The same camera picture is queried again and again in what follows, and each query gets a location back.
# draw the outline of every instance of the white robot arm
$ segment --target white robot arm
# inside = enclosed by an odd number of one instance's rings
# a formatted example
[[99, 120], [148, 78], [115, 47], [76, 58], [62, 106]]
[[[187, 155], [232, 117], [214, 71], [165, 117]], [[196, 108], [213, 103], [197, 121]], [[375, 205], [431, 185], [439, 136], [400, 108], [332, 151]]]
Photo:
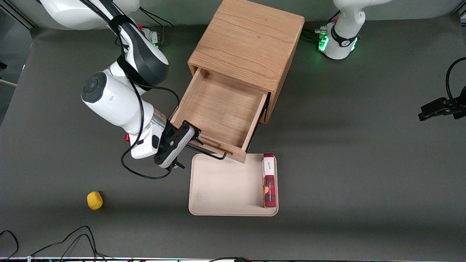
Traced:
[[174, 127], [163, 114], [140, 98], [150, 90], [147, 87], [156, 86], [165, 79], [168, 60], [124, 14], [136, 10], [139, 0], [40, 2], [52, 18], [66, 27], [82, 30], [108, 25], [127, 43], [126, 54], [85, 83], [81, 98], [95, 113], [128, 133], [133, 158], [155, 155], [155, 163], [168, 170], [179, 165], [176, 157], [189, 141], [198, 139], [200, 130], [187, 121], [179, 129]]
[[316, 30], [324, 34], [318, 50], [331, 59], [346, 58], [354, 49], [357, 34], [366, 21], [363, 8], [388, 3], [392, 0], [333, 0], [340, 10], [337, 22], [330, 21]]

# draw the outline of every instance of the yellow toy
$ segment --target yellow toy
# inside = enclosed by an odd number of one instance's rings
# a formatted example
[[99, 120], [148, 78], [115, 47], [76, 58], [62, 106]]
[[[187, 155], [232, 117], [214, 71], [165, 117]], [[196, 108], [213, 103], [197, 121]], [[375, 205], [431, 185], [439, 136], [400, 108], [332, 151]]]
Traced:
[[92, 210], [98, 210], [103, 205], [103, 199], [99, 192], [92, 191], [87, 196], [88, 206]]

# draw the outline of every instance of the wooden cabinet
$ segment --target wooden cabinet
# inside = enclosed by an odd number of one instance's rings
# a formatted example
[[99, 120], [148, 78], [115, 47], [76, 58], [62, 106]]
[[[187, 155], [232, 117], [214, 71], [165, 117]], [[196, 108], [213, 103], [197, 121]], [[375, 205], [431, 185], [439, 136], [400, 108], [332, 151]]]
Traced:
[[237, 161], [270, 119], [301, 33], [302, 16], [223, 0], [188, 60], [193, 79], [171, 121], [201, 129], [202, 146]]

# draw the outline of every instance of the beige tray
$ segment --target beige tray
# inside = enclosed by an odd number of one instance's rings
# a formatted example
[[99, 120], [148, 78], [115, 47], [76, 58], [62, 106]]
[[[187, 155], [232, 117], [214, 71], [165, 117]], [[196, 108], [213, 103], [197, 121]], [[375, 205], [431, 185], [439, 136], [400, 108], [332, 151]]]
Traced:
[[191, 166], [189, 212], [193, 215], [274, 216], [278, 212], [277, 161], [275, 195], [277, 207], [263, 207], [263, 154], [247, 154], [244, 164], [195, 155]]

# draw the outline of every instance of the red button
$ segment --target red button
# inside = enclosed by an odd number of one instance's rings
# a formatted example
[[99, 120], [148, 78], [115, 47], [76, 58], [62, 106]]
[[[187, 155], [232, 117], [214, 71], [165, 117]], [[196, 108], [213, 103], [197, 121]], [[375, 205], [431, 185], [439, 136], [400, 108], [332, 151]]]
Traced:
[[129, 134], [126, 134], [126, 135], [124, 136], [124, 139], [125, 139], [126, 141], [128, 141], [129, 144], [131, 144], [131, 142], [130, 142], [130, 135], [129, 135]]

